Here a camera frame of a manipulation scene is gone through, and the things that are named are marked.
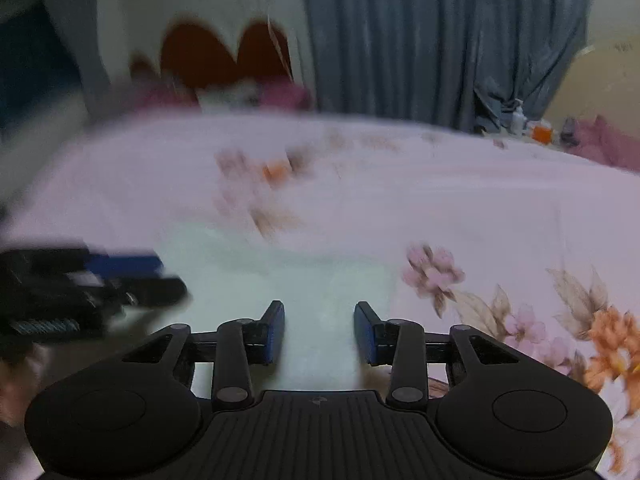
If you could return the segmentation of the pink floral bed sheet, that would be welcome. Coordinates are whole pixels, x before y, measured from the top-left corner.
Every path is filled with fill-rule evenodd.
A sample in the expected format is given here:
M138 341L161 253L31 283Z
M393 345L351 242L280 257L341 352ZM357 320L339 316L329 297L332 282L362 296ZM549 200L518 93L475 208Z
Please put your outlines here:
M183 224L387 266L381 316L430 332L470 324L577 379L614 418L600 473L638 477L635 174L401 122L165 114L68 144L2 243L156 252ZM111 340L58 350L51 375L158 330L168 311L130 312Z

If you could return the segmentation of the red heart-shaped headboard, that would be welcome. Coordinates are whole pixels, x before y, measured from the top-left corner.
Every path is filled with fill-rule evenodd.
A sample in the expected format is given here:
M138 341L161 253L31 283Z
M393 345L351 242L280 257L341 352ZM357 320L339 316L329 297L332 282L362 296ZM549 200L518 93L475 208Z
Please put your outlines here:
M250 22L234 50L202 22L175 22L164 35L158 64L134 52L129 73L168 77L193 91L229 88L244 80L270 84L293 78L288 40L280 27L265 20Z

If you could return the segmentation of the purple pillow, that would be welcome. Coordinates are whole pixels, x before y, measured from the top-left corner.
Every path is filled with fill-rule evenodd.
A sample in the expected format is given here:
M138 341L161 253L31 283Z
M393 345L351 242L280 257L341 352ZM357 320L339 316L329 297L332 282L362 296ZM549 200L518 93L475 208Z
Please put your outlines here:
M639 139L627 136L610 125L604 117L593 122L576 122L577 144L567 151L598 164L638 172L640 170Z

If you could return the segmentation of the pile of colourful clothes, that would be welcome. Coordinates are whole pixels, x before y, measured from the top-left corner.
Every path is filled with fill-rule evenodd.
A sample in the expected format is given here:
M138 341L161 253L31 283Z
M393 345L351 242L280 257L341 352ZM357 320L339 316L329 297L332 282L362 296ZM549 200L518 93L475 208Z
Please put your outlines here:
M235 110L255 107L299 112L312 107L309 91L288 80L255 82L241 80L229 87L191 89L175 79L139 77L113 84L100 101L108 114L139 113L198 107L201 110Z

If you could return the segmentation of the white bottle on nightstand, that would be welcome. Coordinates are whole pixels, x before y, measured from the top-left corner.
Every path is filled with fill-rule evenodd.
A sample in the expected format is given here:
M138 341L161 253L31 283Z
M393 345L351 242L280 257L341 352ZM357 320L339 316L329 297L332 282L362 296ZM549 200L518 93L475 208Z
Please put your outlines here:
M509 131L512 136L524 136L526 122L527 117L524 112L523 101L520 99L516 99L515 108L512 112L509 126Z

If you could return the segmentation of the white knitted small garment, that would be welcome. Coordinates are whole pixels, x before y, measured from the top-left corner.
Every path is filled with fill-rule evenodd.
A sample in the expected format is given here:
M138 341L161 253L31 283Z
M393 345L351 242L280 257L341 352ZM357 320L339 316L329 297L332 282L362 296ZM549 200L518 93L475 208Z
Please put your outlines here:
M196 224L175 228L156 252L189 291L159 326L184 323L195 333L210 332L236 318L260 318L274 300L284 304L281 352L274 364L253 367L255 390L372 386L358 354L354 309L367 301L387 314L395 289L387 266L253 245Z

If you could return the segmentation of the orange container on nightstand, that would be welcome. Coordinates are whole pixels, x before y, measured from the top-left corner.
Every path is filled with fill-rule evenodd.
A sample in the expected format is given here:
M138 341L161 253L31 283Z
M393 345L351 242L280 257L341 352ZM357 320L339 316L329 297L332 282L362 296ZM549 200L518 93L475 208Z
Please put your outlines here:
M529 136L537 143L548 145L553 143L554 129L548 122L534 122L529 127Z

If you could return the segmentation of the cream bed headboard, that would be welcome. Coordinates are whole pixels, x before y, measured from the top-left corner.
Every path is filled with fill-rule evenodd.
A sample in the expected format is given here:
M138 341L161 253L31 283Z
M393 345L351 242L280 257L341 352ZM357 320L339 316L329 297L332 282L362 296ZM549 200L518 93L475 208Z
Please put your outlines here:
M559 129L567 117L602 116L628 136L639 136L639 36L606 40L574 58L544 119Z

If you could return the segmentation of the blue-grey curtain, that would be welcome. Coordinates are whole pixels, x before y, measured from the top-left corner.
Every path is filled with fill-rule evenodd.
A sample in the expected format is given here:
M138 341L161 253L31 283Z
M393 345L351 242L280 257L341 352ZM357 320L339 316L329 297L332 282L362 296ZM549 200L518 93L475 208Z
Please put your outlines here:
M590 0L305 0L319 107L495 132L546 111Z

